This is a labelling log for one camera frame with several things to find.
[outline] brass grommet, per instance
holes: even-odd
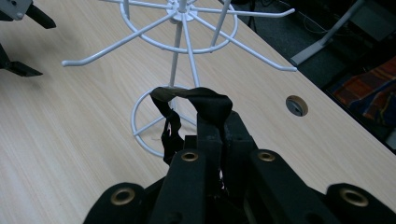
[[[194,152],[186,152],[183,155],[181,155],[181,159],[183,161],[196,161],[198,160],[198,154]]]
[[[364,195],[353,189],[340,189],[340,195],[346,202],[358,207],[365,207],[369,204],[369,200]]]
[[[111,202],[114,205],[125,205],[134,199],[134,190],[131,188],[117,189],[111,195]]]
[[[273,154],[271,154],[269,152],[259,152],[259,154],[257,156],[262,161],[274,161],[276,158]]]

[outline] black object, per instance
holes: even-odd
[[[55,22],[43,11],[41,11],[38,7],[32,4],[28,7],[28,9],[25,12],[26,15],[28,15],[30,18],[32,18],[34,21],[36,21],[38,24],[43,26],[46,29],[50,28],[55,28],[56,24]],[[13,21],[13,18],[8,16],[6,12],[0,11],[0,21]],[[0,69],[6,69],[9,72],[12,72],[14,74],[17,74],[21,77],[35,77],[35,76],[40,76],[42,73],[36,71],[35,69],[29,67],[28,65],[20,62],[12,62],[5,50],[3,49],[3,46],[0,44]]]
[[[175,96],[198,112],[197,135],[184,140],[167,104]],[[167,176],[144,190],[128,183],[108,189],[84,223],[396,223],[363,189],[337,184],[322,195],[309,188],[278,154],[257,148],[228,97],[205,88],[157,88],[151,97],[166,117]]]

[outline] white wire rack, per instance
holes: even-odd
[[[175,76],[176,76],[176,70],[177,70],[177,60],[178,60],[178,54],[188,54],[190,64],[191,64],[191,72],[192,72],[192,77],[194,81],[194,86],[199,87],[200,86],[200,81],[195,65],[195,60],[194,60],[194,55],[195,54],[205,54],[208,52],[213,52],[218,49],[223,48],[230,42],[238,46],[239,48],[243,49],[244,51],[248,52],[252,56],[258,58],[259,60],[263,61],[264,63],[267,63],[274,67],[275,69],[281,70],[281,71],[291,71],[295,72],[297,71],[296,67],[292,66],[282,66],[280,64],[274,63],[271,60],[267,59],[266,57],[260,55],[260,53],[254,51],[253,49],[250,49],[248,46],[244,45],[243,43],[239,42],[236,40],[234,37],[236,35],[236,32],[238,30],[238,18],[237,16],[254,16],[254,17],[267,17],[267,18],[281,18],[284,16],[289,15],[290,13],[294,12],[294,9],[287,10],[282,13],[262,13],[262,12],[249,12],[249,11],[236,11],[233,9],[233,6],[231,5],[231,0],[225,0],[223,8],[222,9],[216,9],[216,8],[205,8],[205,7],[195,7],[193,3],[196,0],[167,0],[166,4],[154,4],[154,3],[148,3],[148,2],[140,2],[140,1],[132,1],[132,0],[104,0],[106,2],[111,2],[111,3],[118,3],[120,4],[120,14],[125,21],[126,25],[133,31],[131,35],[128,35],[124,37],[122,40],[108,46],[105,49],[102,49],[101,51],[93,54],[90,57],[87,57],[85,59],[79,60],[79,61],[63,61],[62,65],[63,66],[82,66],[87,63],[91,63],[109,52],[111,52],[114,49],[119,48],[120,46],[128,43],[129,41],[140,37],[146,42],[150,43],[151,45],[159,48],[159,49],[166,49],[169,51],[174,52],[173,53],[173,59],[172,59],[172,68],[171,68],[171,76],[170,76],[170,82],[167,87],[179,87],[179,88],[185,88],[182,86],[175,85]],[[130,15],[130,10],[129,7],[150,7],[150,8],[156,8],[159,10],[166,10],[166,15],[155,22],[137,29],[132,20],[131,20],[131,15]],[[201,17],[199,17],[198,13],[217,13],[219,14],[219,21],[216,26],[210,24],[209,22],[205,21]],[[226,15],[233,15],[233,31],[231,32],[230,35],[227,35],[226,33],[221,31],[221,27],[224,23],[224,20],[226,18]],[[162,24],[165,21],[171,21],[174,23],[177,28],[176,28],[176,35],[175,35],[175,43],[174,46],[169,46],[165,45],[161,42],[158,42],[156,40],[151,39],[150,37],[145,35],[145,32],[155,28],[156,26]],[[203,26],[207,27],[208,29],[213,31],[213,36],[211,39],[211,42],[208,43],[208,47],[205,49],[194,49],[192,44],[191,44],[191,39],[190,39],[190,32],[189,32],[189,21],[198,21],[201,23]],[[184,36],[186,39],[186,48],[181,48],[180,47],[180,40],[182,37],[184,31]],[[222,36],[224,38],[224,41],[217,43],[218,42],[218,37]],[[150,122],[149,124],[145,125],[144,127],[137,129],[136,127],[136,112],[142,101],[151,93],[152,90],[146,91],[136,102],[134,105],[132,115],[131,115],[131,127],[132,131],[134,134],[134,137],[136,141],[140,144],[142,148],[147,150],[148,152],[162,157],[163,153],[161,151],[158,151],[150,146],[148,146],[145,141],[142,139],[140,134],[153,126],[154,124],[158,123],[163,119],[163,117],[158,117],[154,121]],[[180,117],[184,120],[186,120],[189,123],[195,124],[195,121],[192,119],[187,118],[186,116],[179,114]]]

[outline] light wood tabletop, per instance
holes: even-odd
[[[147,187],[166,174],[162,159],[135,141],[130,119],[145,91],[169,82],[172,52],[137,38],[93,63],[62,67],[61,61],[90,56],[131,31],[117,4],[35,5],[55,20],[55,29],[28,17],[0,22],[0,42],[11,61],[44,74],[19,77],[0,70],[0,223],[81,223],[109,187]],[[196,5],[221,8],[215,0]],[[142,27],[165,12],[131,7],[131,15]],[[200,16],[212,24],[219,17]],[[232,30],[232,21],[227,16],[224,32]],[[193,46],[207,48],[213,32],[196,21],[189,26]],[[173,45],[175,25],[166,22],[147,35]],[[290,65],[242,22],[235,38]],[[228,95],[258,147],[279,153],[309,187],[325,192],[331,184],[349,183],[396,211],[396,157],[300,72],[278,71],[232,43],[194,58],[201,85]],[[179,57],[176,84],[193,87],[188,55]],[[287,109],[292,95],[306,102],[305,116]],[[180,111],[194,116],[190,105],[179,103]],[[138,125],[159,116],[150,99],[138,112]],[[148,144],[161,148],[162,128],[144,134]]]

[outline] black strap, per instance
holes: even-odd
[[[168,164],[173,156],[183,149],[184,145],[184,140],[178,134],[181,127],[180,116],[171,109],[168,102],[177,96],[188,99],[197,110],[198,115],[218,127],[221,133],[224,122],[233,108],[233,102],[228,96],[203,87],[191,90],[158,87],[151,92],[150,96],[166,118],[161,139],[164,148],[163,160]]]

